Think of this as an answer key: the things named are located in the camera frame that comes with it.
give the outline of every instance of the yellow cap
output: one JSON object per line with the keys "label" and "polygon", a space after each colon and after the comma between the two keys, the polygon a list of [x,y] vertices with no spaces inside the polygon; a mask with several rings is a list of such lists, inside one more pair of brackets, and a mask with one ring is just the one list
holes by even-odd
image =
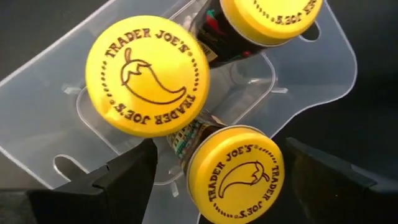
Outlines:
{"label": "yellow cap", "polygon": [[307,30],[323,0],[221,0],[229,22],[247,39],[278,45]]}
{"label": "yellow cap", "polygon": [[178,24],[156,16],[119,21],[96,40],[86,84],[98,113],[116,128],[164,136],[188,125],[210,85],[206,56]]}
{"label": "yellow cap", "polygon": [[207,219],[248,223],[275,202],[285,169],[271,139],[249,126],[231,126],[199,146],[187,174],[192,199]]}

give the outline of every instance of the jar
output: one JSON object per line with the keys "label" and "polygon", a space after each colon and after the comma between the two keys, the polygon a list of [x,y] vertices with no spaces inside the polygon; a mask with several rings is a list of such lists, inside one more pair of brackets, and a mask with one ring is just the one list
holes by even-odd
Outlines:
{"label": "jar", "polygon": [[86,84],[97,112],[135,136],[165,136],[188,125],[210,86],[205,54],[178,24],[135,16],[106,29],[86,63]]}
{"label": "jar", "polygon": [[208,0],[192,20],[210,67],[250,57],[302,34],[323,0]]}
{"label": "jar", "polygon": [[251,222],[278,197],[284,160],[260,130],[226,126],[202,113],[167,139],[180,159],[192,200],[209,221]]}

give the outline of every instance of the chili pepper illustration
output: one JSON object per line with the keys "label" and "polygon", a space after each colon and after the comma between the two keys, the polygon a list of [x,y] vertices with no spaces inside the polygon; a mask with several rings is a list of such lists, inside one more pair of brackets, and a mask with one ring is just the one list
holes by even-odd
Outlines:
{"label": "chili pepper illustration", "polygon": [[206,13],[206,23],[216,31],[217,34],[220,35],[226,35],[224,32],[220,30],[220,27],[218,26],[218,21],[214,17],[214,9],[212,10],[207,10]]}
{"label": "chili pepper illustration", "polygon": [[252,186],[257,184],[262,178],[267,182],[269,181],[269,176],[264,172],[264,166],[259,161],[242,163],[225,175],[218,189],[218,196],[219,198],[224,198],[226,190],[232,185]]}
{"label": "chili pepper illustration", "polygon": [[[125,86],[133,95],[148,102],[157,105],[166,105],[181,99],[187,92],[185,86],[178,90],[169,90],[165,87],[152,69],[152,65],[142,59],[131,59],[131,48],[126,48],[124,51],[124,58],[126,63],[121,69],[121,80],[122,85]],[[145,83],[134,82],[140,76],[146,79]],[[141,83],[139,88],[136,88],[136,83]]]}

